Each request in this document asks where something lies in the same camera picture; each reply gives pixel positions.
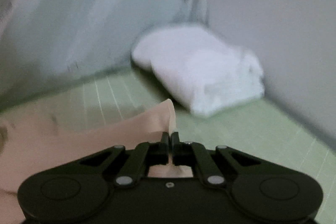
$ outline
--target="tile grout line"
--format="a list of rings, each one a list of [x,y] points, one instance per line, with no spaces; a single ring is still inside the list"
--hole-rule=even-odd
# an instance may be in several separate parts
[[[123,83],[123,85],[124,85],[124,87],[125,87],[125,89],[126,89],[126,93],[127,93],[128,98],[130,99],[130,101],[131,101],[133,107],[135,108],[135,103],[134,103],[134,101],[133,101],[133,99],[132,99],[132,97],[131,97],[131,93],[130,93],[130,91],[129,91],[129,89],[128,89],[128,87],[127,87],[127,85],[126,85],[124,79],[122,78],[121,75],[118,75],[118,76],[119,76],[119,78],[121,79],[121,81],[122,81],[122,83]]]
[[[296,139],[297,135],[302,131],[302,127],[300,127],[295,135],[293,136],[293,138],[287,143],[285,149],[282,151],[283,153],[280,152],[280,155],[277,156],[277,158],[275,159],[275,161],[278,161],[280,159],[281,156],[284,156],[284,153],[288,150],[288,148],[293,144],[294,140]]]
[[[313,145],[314,145],[315,142],[316,142],[316,138],[311,142],[310,147],[309,147],[309,149],[308,149],[308,151],[307,151],[305,157],[303,158],[303,161],[301,162],[301,164],[300,164],[300,166],[299,166],[299,169],[301,169],[303,163],[304,163],[305,160],[307,159],[307,156],[308,156],[308,154],[310,153],[310,151],[312,150]]]
[[[331,187],[330,187],[329,193],[327,194],[327,198],[325,199],[325,203],[324,203],[323,207],[321,208],[321,211],[323,211],[323,210],[324,210],[324,207],[325,207],[325,205],[326,205],[326,204],[327,204],[327,202],[328,202],[328,199],[329,199],[329,196],[330,196],[331,190],[332,190],[332,189],[333,189],[333,187],[334,187],[335,181],[336,181],[336,175],[334,176],[334,179],[333,179],[333,182],[332,182],[332,184],[331,184]]]
[[[100,102],[100,97],[99,97],[99,92],[98,92],[98,86],[97,86],[96,79],[94,80],[94,84],[96,85],[96,91],[97,91],[97,96],[98,96],[98,102],[99,102],[100,112],[101,112],[101,115],[103,117],[104,125],[106,125],[106,120],[105,120],[105,116],[104,116],[104,113],[103,113],[103,109],[101,108],[101,102]]]
[[[323,167],[324,163],[326,162],[326,159],[327,159],[328,154],[329,154],[329,148],[328,148],[327,153],[326,153],[326,155],[325,155],[325,157],[324,157],[324,159],[323,159],[323,163],[321,164],[320,170],[319,170],[319,172],[317,173],[316,179],[318,179],[318,177],[319,177],[320,174],[321,174],[322,167]]]
[[[333,218],[333,224],[336,223],[336,216]]]
[[[85,121],[85,129],[87,129],[87,109],[86,109],[86,100],[85,100],[85,85],[82,86],[83,90],[83,106],[84,106],[84,121]]]
[[[109,83],[110,90],[111,90],[111,93],[112,93],[112,96],[113,96],[113,99],[114,99],[115,105],[117,106],[117,109],[118,109],[118,112],[119,112],[120,118],[121,118],[122,120],[124,120],[124,117],[123,117],[123,116],[122,116],[122,114],[121,114],[121,111],[120,111],[120,107],[119,107],[119,105],[118,105],[118,102],[117,102],[117,100],[116,100],[116,97],[115,97],[115,95],[114,95],[114,92],[113,92],[113,89],[112,89],[112,86],[111,86],[110,80],[109,80],[109,78],[108,78],[107,76],[106,76],[106,80],[107,80],[107,83]]]

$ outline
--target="green floor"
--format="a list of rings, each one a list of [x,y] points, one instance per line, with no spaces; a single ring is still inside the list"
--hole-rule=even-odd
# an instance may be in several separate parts
[[[3,116],[15,122],[42,110],[55,115],[62,126],[81,131],[132,117],[169,97],[152,75],[134,69],[14,107]],[[336,223],[335,153],[272,103],[258,100],[210,119],[195,118],[177,103],[175,110],[183,141],[200,142],[209,149],[225,144],[317,179],[324,202],[316,220]]]

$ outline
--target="screw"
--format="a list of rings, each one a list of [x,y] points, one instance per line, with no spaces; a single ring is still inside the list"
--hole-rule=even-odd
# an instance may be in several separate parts
[[[208,182],[210,184],[218,185],[222,184],[225,181],[225,179],[222,176],[210,176],[208,177]]]
[[[133,180],[131,177],[122,176],[122,177],[116,178],[115,182],[118,183],[119,185],[130,185],[132,184]]]
[[[226,145],[218,145],[218,146],[217,146],[217,149],[226,149],[226,148],[227,148]]]
[[[167,182],[166,183],[167,188],[173,188],[174,186],[175,186],[175,184],[173,182]]]

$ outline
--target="folded white towel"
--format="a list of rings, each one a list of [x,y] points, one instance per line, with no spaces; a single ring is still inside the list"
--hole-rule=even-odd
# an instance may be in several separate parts
[[[144,35],[132,58],[152,70],[174,98],[197,116],[208,117],[264,95],[258,58],[249,50],[225,44],[199,24]]]

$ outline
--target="white wall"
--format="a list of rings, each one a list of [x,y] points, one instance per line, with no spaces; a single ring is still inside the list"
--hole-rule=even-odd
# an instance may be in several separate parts
[[[267,95],[336,138],[336,0],[211,0],[210,27],[255,51]]]

